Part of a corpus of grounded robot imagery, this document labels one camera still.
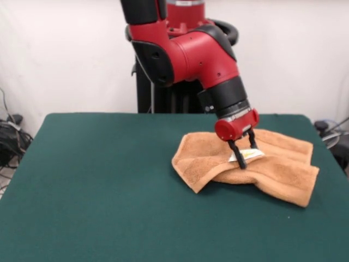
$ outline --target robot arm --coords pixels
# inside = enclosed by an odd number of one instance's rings
[[[168,87],[198,79],[204,88],[201,102],[213,107],[219,119],[218,137],[229,143],[240,167],[246,168],[235,141],[249,134],[251,147],[256,147],[253,128],[258,113],[249,105],[224,32],[215,25],[203,25],[170,39],[165,0],[121,0],[121,4],[137,59],[151,82]]]

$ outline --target orange towel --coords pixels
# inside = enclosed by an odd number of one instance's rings
[[[248,159],[241,170],[229,162],[232,150],[214,133],[190,133],[182,138],[172,165],[184,182],[198,193],[209,181],[253,183],[276,198],[306,207],[319,168],[311,166],[313,145],[275,132],[255,129],[256,142],[265,154]],[[249,148],[248,138],[236,142]]]

